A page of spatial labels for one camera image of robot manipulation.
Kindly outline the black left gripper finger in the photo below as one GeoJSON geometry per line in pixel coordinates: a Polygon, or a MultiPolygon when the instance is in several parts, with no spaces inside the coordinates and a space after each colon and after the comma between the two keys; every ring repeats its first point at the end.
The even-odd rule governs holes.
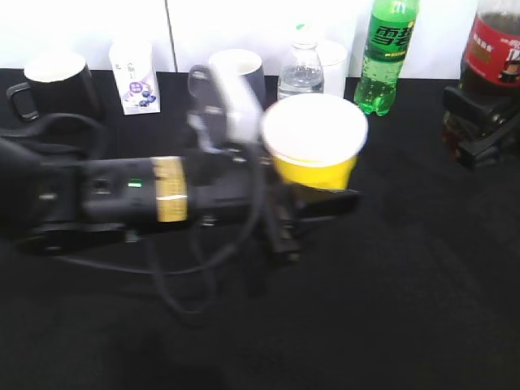
{"type": "Polygon", "coordinates": [[[332,219],[352,211],[362,194],[356,190],[330,190],[293,185],[293,207],[298,220],[332,219]]]}
{"type": "Polygon", "coordinates": [[[263,226],[270,251],[277,261],[296,263],[300,260],[300,245],[293,234],[294,218],[285,198],[268,190],[263,206],[263,226]]]}

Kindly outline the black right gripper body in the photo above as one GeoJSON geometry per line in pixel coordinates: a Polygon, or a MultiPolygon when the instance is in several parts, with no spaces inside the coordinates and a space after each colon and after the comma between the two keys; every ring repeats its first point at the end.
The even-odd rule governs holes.
{"type": "Polygon", "coordinates": [[[477,141],[460,141],[456,160],[472,171],[519,160],[519,114],[502,119],[497,130],[477,141]]]}

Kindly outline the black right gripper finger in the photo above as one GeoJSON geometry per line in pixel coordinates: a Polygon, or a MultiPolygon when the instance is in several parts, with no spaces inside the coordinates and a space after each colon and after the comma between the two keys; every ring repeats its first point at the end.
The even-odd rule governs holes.
{"type": "Polygon", "coordinates": [[[443,92],[447,111],[474,134],[487,134],[506,121],[506,98],[467,93],[452,86],[443,92]]]}

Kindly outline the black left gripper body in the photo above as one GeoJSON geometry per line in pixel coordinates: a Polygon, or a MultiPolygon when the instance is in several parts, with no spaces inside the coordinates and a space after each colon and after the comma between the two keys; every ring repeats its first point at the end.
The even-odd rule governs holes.
{"type": "Polygon", "coordinates": [[[265,154],[251,146],[231,145],[209,152],[190,149],[184,156],[189,221],[258,225],[269,232],[297,225],[299,201],[265,154]]]}

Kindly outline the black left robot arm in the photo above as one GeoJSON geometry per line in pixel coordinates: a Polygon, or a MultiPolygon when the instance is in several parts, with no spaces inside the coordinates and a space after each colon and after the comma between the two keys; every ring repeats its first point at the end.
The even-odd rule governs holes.
{"type": "Polygon", "coordinates": [[[271,250],[299,250],[291,229],[348,213],[355,190],[290,189],[252,145],[214,153],[101,159],[68,145],[1,141],[1,229],[25,252],[69,254],[205,219],[239,223],[230,243],[201,262],[217,267],[257,230],[271,250]]]}

